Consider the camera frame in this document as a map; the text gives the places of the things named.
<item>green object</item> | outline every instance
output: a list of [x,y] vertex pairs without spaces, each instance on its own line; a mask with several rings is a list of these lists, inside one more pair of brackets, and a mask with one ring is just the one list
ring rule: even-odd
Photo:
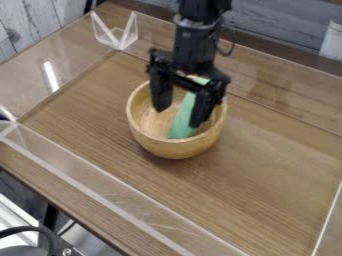
[[[208,79],[200,77],[190,77],[192,81],[205,86]],[[192,108],[194,105],[196,95],[192,92],[186,92],[184,100],[180,105],[178,112],[172,122],[170,129],[168,131],[168,139],[184,139],[194,136],[196,129],[189,127],[189,119]]]

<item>wooden tabletop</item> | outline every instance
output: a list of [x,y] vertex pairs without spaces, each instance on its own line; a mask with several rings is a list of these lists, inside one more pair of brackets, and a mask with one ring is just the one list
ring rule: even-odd
[[[128,15],[110,3],[98,13]],[[219,142],[192,159],[160,159],[132,138],[125,103],[146,62],[121,52],[19,122],[248,255],[309,255],[342,180],[342,79],[243,47],[219,62],[235,95]],[[3,144],[0,164],[125,253],[176,255]]]

